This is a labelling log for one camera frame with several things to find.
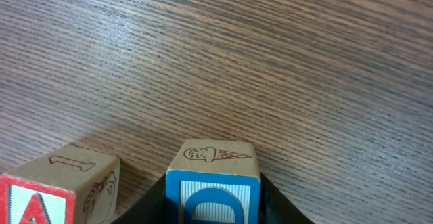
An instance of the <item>wooden block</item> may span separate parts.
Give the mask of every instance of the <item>wooden block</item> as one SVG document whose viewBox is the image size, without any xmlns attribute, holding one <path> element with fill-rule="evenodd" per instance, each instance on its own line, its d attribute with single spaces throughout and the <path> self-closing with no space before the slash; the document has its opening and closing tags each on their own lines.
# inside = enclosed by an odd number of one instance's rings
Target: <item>wooden block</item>
<svg viewBox="0 0 433 224">
<path fill-rule="evenodd" d="M 188 139 L 166 174 L 170 223 L 257 224 L 260 171 L 251 143 Z"/>
<path fill-rule="evenodd" d="M 65 146 L 0 176 L 0 224 L 101 224 L 119 173 L 119 158 Z"/>
</svg>

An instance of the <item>wood grain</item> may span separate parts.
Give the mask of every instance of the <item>wood grain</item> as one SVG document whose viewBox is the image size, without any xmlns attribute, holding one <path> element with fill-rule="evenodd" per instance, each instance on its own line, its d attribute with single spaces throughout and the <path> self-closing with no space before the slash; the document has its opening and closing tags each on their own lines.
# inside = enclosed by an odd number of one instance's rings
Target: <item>wood grain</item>
<svg viewBox="0 0 433 224">
<path fill-rule="evenodd" d="M 0 171 L 249 141 L 316 223 L 433 223 L 433 0 L 0 0 Z"/>
</svg>

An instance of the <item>blue border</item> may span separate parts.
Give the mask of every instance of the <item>blue border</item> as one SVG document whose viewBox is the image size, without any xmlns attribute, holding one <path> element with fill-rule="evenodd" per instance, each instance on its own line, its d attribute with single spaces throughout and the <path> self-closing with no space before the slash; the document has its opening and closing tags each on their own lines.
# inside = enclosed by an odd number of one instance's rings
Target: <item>blue border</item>
<svg viewBox="0 0 433 224">
<path fill-rule="evenodd" d="M 250 186 L 248 224 L 257 224 L 258 203 L 260 201 L 260 179 L 251 176 L 225 175 L 219 173 L 197 173 L 180 170 L 171 170 L 166 174 L 166 200 L 170 224 L 179 224 L 181 181 L 199 181 Z"/>
</svg>

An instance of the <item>red border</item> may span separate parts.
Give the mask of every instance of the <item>red border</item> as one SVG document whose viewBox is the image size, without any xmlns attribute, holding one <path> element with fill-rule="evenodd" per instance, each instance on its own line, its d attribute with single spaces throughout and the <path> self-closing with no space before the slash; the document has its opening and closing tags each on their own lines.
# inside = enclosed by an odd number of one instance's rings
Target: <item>red border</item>
<svg viewBox="0 0 433 224">
<path fill-rule="evenodd" d="M 74 224 L 75 222 L 75 194 L 64 189 L 56 187 L 50 187 L 29 181 L 25 179 L 19 179 L 9 175 L 0 175 L 0 224 L 7 224 L 8 207 L 7 203 L 9 200 L 8 189 L 9 185 L 15 185 L 18 187 L 25 187 L 38 192 L 52 194 L 54 196 L 63 197 L 66 199 L 66 216 L 65 224 Z"/>
</svg>

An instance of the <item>block top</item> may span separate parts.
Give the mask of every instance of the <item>block top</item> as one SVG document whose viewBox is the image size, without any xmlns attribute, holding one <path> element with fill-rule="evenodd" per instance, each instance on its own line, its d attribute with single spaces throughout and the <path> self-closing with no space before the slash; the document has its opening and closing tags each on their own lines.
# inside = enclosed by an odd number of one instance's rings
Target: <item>block top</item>
<svg viewBox="0 0 433 224">
<path fill-rule="evenodd" d="M 115 156 L 67 145 L 5 175 L 73 191 L 104 169 L 114 168 L 117 164 L 120 164 L 120 159 Z"/>
<path fill-rule="evenodd" d="M 188 139 L 168 167 L 172 170 L 260 179 L 254 146 L 246 142 Z"/>
</svg>

